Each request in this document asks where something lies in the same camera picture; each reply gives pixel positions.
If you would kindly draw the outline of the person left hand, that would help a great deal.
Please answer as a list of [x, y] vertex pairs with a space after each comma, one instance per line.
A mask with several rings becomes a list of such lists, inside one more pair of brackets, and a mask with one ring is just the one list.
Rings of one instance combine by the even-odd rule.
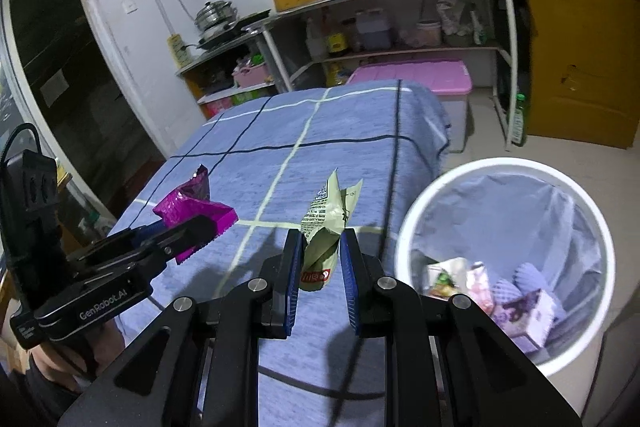
[[[94, 361], [98, 363], [96, 375], [100, 375], [125, 348], [125, 339], [114, 320], [88, 332], [86, 339], [92, 348]], [[47, 381], [77, 392], [80, 392], [78, 378], [88, 381], [85, 360], [69, 347], [41, 343], [29, 353], [35, 367]]]

